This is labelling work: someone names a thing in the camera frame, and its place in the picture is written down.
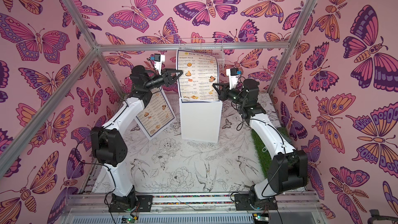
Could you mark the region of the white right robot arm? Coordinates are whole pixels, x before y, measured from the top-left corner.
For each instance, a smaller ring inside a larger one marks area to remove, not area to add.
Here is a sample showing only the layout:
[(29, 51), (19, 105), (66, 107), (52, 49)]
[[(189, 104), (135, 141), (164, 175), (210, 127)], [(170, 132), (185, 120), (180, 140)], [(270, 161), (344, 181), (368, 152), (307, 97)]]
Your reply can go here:
[(230, 100), (237, 112), (266, 147), (272, 162), (266, 179), (250, 187), (249, 202), (254, 209), (270, 207), (277, 195), (305, 187), (308, 183), (307, 154), (293, 147), (273, 126), (258, 103), (259, 83), (246, 79), (241, 90), (230, 84), (212, 84), (221, 101)]

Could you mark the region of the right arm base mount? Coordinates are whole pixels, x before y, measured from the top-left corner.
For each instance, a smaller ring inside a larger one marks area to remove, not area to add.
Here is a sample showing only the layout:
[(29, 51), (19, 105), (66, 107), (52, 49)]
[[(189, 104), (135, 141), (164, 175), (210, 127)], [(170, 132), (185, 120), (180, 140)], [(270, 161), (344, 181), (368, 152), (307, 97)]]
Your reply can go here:
[(278, 210), (275, 197), (258, 199), (252, 194), (233, 193), (231, 199), (237, 211)]

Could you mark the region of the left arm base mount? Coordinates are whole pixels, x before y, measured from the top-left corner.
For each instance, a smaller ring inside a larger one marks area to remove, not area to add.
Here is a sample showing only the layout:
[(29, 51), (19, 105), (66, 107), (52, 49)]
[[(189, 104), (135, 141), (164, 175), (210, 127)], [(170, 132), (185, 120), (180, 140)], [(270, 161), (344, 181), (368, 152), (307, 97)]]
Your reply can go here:
[(110, 213), (146, 213), (151, 211), (153, 195), (119, 197), (112, 194)]

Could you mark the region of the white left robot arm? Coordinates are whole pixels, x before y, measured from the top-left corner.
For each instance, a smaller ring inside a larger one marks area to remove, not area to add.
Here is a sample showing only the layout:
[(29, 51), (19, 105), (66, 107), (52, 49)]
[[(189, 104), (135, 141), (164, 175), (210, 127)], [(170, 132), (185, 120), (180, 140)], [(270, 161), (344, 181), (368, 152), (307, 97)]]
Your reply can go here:
[(112, 200), (106, 201), (110, 213), (132, 212), (138, 209), (139, 201), (132, 179), (128, 176), (127, 145), (123, 139), (125, 131), (150, 103), (153, 89), (162, 91), (162, 86), (171, 86), (183, 74), (182, 70), (165, 68), (156, 73), (135, 66), (131, 70), (132, 89), (122, 107), (101, 127), (91, 129), (92, 154), (110, 176), (114, 189), (110, 191)]

